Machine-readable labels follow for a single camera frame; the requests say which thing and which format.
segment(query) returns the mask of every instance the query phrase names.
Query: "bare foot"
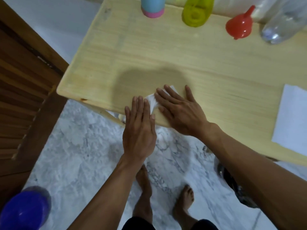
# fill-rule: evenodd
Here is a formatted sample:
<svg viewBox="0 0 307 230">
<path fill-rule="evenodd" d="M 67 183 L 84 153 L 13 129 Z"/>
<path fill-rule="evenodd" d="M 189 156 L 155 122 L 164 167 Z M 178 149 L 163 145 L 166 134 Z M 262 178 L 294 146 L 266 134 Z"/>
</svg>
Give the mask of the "bare foot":
<svg viewBox="0 0 307 230">
<path fill-rule="evenodd" d="M 140 185 L 143 194 L 152 195 L 152 189 L 150 185 L 150 181 L 148 179 L 148 172 L 145 165 L 142 165 L 138 173 L 136 174 L 136 181 Z"/>
<path fill-rule="evenodd" d="M 182 215 L 182 212 L 188 214 L 188 209 L 190 208 L 193 202 L 194 202 L 194 192 L 189 185 L 185 185 L 173 209 L 174 219 L 178 221 L 178 219 Z"/>
</svg>

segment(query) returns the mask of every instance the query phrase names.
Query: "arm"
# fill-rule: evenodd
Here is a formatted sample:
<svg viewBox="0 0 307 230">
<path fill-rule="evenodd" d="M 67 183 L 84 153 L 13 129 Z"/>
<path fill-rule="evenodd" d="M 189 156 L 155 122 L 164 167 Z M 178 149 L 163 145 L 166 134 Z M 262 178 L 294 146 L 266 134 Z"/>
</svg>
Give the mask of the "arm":
<svg viewBox="0 0 307 230">
<path fill-rule="evenodd" d="M 140 96 L 126 106 L 123 134 L 124 154 L 98 193 L 68 228 L 69 230 L 116 230 L 136 173 L 156 145 L 155 119 L 150 115 L 148 100 Z"/>
<path fill-rule="evenodd" d="M 157 89 L 155 97 L 162 105 L 160 111 L 174 129 L 208 146 L 277 228 L 306 229 L 306 181 L 236 141 L 215 123 L 208 122 L 188 86 L 187 100 L 169 86 L 164 88 L 171 96 Z"/>
</svg>

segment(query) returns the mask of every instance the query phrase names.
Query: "blue bucket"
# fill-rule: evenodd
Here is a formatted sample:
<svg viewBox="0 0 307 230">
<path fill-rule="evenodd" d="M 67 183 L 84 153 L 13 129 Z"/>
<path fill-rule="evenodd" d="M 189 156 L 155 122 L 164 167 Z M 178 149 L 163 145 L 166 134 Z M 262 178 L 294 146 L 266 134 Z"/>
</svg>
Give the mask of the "blue bucket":
<svg viewBox="0 0 307 230">
<path fill-rule="evenodd" d="M 0 215 L 1 230 L 38 230 L 49 214 L 47 199 L 35 191 L 14 196 Z"/>
</svg>

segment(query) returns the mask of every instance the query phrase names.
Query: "light wood tabletop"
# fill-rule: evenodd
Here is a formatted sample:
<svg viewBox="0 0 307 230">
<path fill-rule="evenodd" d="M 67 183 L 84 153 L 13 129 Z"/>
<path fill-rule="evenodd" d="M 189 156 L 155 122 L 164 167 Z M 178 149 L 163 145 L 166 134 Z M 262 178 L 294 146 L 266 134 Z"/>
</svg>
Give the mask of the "light wood tabletop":
<svg viewBox="0 0 307 230">
<path fill-rule="evenodd" d="M 57 92 L 123 114 L 133 96 L 164 84 L 184 95 L 188 84 L 207 118 L 255 151 L 307 166 L 307 157 L 271 142 L 284 84 L 307 89 L 307 33 L 280 45 L 252 34 L 233 40 L 229 18 L 211 15 L 192 28 L 182 8 L 145 17 L 139 0 L 105 0 Z M 156 123 L 168 126 L 156 109 Z"/>
</svg>

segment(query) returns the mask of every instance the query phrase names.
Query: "black shorts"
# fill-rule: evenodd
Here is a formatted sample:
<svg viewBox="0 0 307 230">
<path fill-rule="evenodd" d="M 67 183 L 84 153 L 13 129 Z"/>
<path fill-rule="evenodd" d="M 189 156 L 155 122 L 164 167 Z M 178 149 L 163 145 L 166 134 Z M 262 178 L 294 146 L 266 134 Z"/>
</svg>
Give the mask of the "black shorts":
<svg viewBox="0 0 307 230">
<path fill-rule="evenodd" d="M 141 217 L 132 217 L 127 220 L 122 230 L 156 230 L 154 226 Z M 209 220 L 199 220 L 191 230 L 218 230 Z"/>
</svg>

